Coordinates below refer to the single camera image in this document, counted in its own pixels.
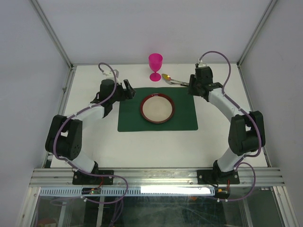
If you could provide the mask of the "green placemat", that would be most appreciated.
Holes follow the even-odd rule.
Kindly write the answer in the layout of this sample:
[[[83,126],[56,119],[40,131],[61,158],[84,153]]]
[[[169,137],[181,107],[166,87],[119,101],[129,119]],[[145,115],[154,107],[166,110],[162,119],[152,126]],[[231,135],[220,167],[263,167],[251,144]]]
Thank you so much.
[[[187,88],[143,87],[136,88],[135,91],[133,99],[120,102],[117,127],[119,132],[196,131],[198,129],[194,98],[187,93]],[[141,115],[141,102],[152,94],[164,94],[172,99],[175,112],[167,122],[152,123]]]

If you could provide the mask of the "red rimmed cream plate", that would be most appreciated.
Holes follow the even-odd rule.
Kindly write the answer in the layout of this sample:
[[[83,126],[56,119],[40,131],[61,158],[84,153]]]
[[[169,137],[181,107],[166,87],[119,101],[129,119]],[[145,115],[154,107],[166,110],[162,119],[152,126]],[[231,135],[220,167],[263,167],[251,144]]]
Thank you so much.
[[[150,94],[141,101],[140,113],[148,122],[162,124],[173,117],[175,104],[168,95],[162,93]]]

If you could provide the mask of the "gold bowl spoon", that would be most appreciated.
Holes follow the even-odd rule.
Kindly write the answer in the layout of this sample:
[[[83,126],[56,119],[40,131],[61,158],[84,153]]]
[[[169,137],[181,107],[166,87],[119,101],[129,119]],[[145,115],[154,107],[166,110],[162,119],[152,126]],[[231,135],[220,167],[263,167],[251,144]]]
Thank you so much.
[[[174,79],[172,79],[169,75],[167,75],[167,74],[162,74],[161,76],[162,76],[162,78],[163,78],[165,81],[167,81],[167,82],[169,82],[169,83],[175,83],[175,82],[174,82]]]

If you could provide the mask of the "silver fork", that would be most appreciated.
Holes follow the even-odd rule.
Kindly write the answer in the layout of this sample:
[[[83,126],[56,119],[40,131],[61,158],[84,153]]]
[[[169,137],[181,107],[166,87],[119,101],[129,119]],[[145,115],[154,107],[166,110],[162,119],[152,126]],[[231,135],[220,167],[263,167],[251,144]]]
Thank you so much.
[[[180,84],[180,85],[186,86],[186,87],[189,86],[189,83],[187,83],[187,82],[182,82],[182,81],[179,81],[179,80],[174,80],[174,82],[175,82],[175,83],[178,83],[178,84]]]

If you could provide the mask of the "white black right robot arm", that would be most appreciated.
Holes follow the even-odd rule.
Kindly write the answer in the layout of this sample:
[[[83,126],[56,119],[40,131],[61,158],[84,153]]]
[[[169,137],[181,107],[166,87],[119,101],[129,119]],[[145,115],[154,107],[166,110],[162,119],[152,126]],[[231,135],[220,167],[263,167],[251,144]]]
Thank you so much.
[[[223,183],[245,157],[261,152],[266,142],[263,114],[242,109],[223,91],[221,83],[213,82],[213,72],[208,66],[195,68],[195,74],[190,75],[188,93],[214,105],[230,122],[229,147],[214,162],[212,170],[212,179]]]

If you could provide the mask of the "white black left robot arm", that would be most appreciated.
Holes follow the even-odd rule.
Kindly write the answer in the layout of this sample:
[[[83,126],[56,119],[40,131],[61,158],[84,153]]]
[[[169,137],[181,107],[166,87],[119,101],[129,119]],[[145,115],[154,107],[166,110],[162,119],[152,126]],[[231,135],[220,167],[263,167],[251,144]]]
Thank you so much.
[[[124,85],[125,87],[113,79],[104,79],[88,107],[70,117],[56,115],[52,119],[45,150],[80,170],[83,179],[90,184],[99,179],[98,164],[82,150],[82,131],[105,118],[115,102],[134,98],[135,90],[127,79],[124,80]]]

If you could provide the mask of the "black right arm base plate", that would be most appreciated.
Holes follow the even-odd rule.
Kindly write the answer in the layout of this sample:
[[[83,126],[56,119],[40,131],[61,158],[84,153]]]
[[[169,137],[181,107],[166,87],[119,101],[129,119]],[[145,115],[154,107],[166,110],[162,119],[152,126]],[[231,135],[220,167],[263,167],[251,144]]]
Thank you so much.
[[[240,184],[239,175],[235,171],[220,172],[213,169],[197,170],[197,183],[209,184],[214,187],[219,185]]]

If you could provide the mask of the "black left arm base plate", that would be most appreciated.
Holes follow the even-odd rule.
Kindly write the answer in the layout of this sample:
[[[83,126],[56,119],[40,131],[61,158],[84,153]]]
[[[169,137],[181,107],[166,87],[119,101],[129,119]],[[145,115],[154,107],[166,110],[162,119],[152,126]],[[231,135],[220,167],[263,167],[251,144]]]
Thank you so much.
[[[113,185],[113,177],[104,176],[104,175],[113,175],[113,170],[99,170],[98,175],[101,176],[90,176],[87,174],[83,174],[79,171],[74,172],[72,184],[73,185]]]

